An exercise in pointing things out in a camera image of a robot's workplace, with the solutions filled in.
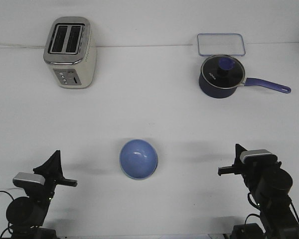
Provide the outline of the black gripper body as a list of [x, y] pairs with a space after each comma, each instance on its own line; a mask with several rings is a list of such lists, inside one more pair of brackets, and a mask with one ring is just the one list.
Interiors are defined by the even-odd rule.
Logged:
[[78, 182], [73, 179], [64, 178], [59, 180], [58, 177], [48, 177], [47, 179], [45, 178], [44, 185], [25, 186], [24, 190], [26, 195], [34, 202], [46, 206], [53, 199], [57, 185], [76, 187]]
[[235, 174], [241, 175], [245, 186], [250, 192], [255, 192], [260, 182], [261, 176], [265, 169], [278, 169], [281, 167], [281, 162], [275, 162], [274, 164], [232, 164], [231, 166], [219, 167], [218, 175], [223, 174]]

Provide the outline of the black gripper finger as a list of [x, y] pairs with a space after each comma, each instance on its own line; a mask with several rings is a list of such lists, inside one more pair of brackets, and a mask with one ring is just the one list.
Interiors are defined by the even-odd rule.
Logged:
[[242, 154], [242, 152], [246, 151], [246, 149], [241, 146], [240, 144], [235, 144], [235, 159], [234, 159], [234, 164], [233, 166], [243, 166], [244, 163], [242, 162], [242, 160], [240, 159], [240, 156]]
[[50, 158], [42, 165], [33, 168], [35, 174], [43, 177], [59, 177], [60, 169], [60, 150], [56, 150]]
[[62, 164], [61, 164], [61, 151], [58, 151], [58, 179], [63, 180], [65, 177], [63, 175]]

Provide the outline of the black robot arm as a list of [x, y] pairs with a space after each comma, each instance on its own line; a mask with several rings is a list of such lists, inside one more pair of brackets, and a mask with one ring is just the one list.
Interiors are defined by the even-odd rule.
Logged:
[[6, 210], [7, 230], [12, 239], [56, 239], [56, 230], [43, 228], [57, 185], [76, 187], [77, 181], [63, 176], [61, 152], [56, 150], [33, 173], [19, 172], [12, 182], [26, 195], [14, 199]]
[[247, 150], [235, 145], [231, 166], [220, 167], [218, 175], [241, 175], [249, 190], [247, 199], [259, 211], [257, 223], [235, 225], [231, 239], [299, 239], [299, 216], [289, 191], [291, 175], [281, 168], [278, 157], [265, 149]]

